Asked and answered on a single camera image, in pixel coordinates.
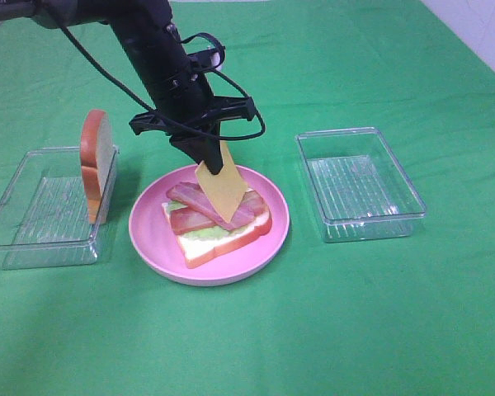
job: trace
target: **table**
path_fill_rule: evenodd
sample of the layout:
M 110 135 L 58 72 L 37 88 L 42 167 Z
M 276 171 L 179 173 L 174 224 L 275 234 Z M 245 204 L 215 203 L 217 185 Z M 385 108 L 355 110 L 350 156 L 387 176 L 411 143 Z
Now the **table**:
M 131 207 L 191 160 L 163 133 L 135 137 L 139 106 L 60 32 L 4 22 L 0 196 L 25 151 L 77 145 L 92 108 L 109 114 L 120 172 L 98 263 L 0 270 L 0 395 L 495 395 L 495 74 L 417 0 L 172 7 L 182 35 L 226 44 L 224 71 L 260 108 L 266 134 L 230 149 L 282 190 L 290 233 L 232 285 L 156 274 L 131 245 Z M 146 97 L 108 27 L 72 32 Z M 323 243 L 294 136 L 369 125 L 427 203 L 423 229 Z

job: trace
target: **sandwich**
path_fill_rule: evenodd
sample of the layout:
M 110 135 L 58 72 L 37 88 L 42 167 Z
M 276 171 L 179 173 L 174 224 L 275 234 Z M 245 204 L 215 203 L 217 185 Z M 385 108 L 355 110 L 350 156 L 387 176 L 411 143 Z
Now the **sandwich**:
M 242 248 L 271 230 L 271 212 L 264 199 L 248 188 L 230 222 L 215 211 L 196 183 L 183 181 L 167 191 L 163 213 L 185 257 L 196 268 L 215 257 Z

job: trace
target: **bread crust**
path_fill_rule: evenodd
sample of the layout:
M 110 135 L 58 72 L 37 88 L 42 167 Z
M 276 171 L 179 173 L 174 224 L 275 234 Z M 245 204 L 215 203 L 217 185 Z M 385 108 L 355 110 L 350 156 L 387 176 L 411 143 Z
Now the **bread crust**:
M 108 130 L 102 131 L 105 136 L 103 139 L 100 139 L 99 136 L 103 122 L 106 123 L 105 128 Z M 87 118 L 82 125 L 79 149 L 82 183 L 87 197 L 88 221 L 90 224 L 96 222 L 97 212 L 101 205 L 103 187 L 106 183 L 106 180 L 100 180 L 107 176 L 105 174 L 106 170 L 101 172 L 100 167 L 103 167 L 103 169 L 110 167 L 110 164 L 100 163 L 100 161 L 107 161 L 107 159 L 99 158 L 99 144 L 109 144 L 111 148 L 113 146 L 106 112 L 94 109 L 88 112 Z M 100 219 L 100 221 L 104 223 L 106 218 Z

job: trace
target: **black robotic arm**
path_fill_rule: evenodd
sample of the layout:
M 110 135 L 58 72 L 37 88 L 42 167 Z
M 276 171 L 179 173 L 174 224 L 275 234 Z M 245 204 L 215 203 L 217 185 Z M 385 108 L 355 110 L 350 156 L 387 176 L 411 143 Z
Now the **black robotic arm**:
M 224 62 L 225 48 L 212 36 L 199 36 L 214 48 L 187 54 L 183 44 L 198 35 L 182 40 L 172 23 L 168 0 L 0 0 L 0 21 L 30 17 L 47 28 L 60 28 L 85 54 L 89 54 L 69 33 L 67 26 L 98 21 L 114 31 L 123 50 L 145 86 L 154 107 L 138 99 L 118 83 L 90 56 L 88 60 L 112 82 L 139 102 L 147 112 L 130 122 L 132 130 L 163 130 L 170 143 L 205 164 L 214 174 L 222 168 L 219 140 L 250 139 L 264 133 L 264 122 L 252 98 L 216 67 Z M 241 97 L 218 97 L 212 92 L 206 73 L 217 73 L 233 84 Z M 244 136 L 220 136 L 223 120 L 257 117 L 258 133 Z

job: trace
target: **white wall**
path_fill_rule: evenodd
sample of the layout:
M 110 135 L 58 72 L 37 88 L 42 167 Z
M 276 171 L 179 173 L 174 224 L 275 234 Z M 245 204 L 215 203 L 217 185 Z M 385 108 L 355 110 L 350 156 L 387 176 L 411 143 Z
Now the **white wall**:
M 495 0 L 422 0 L 495 72 Z

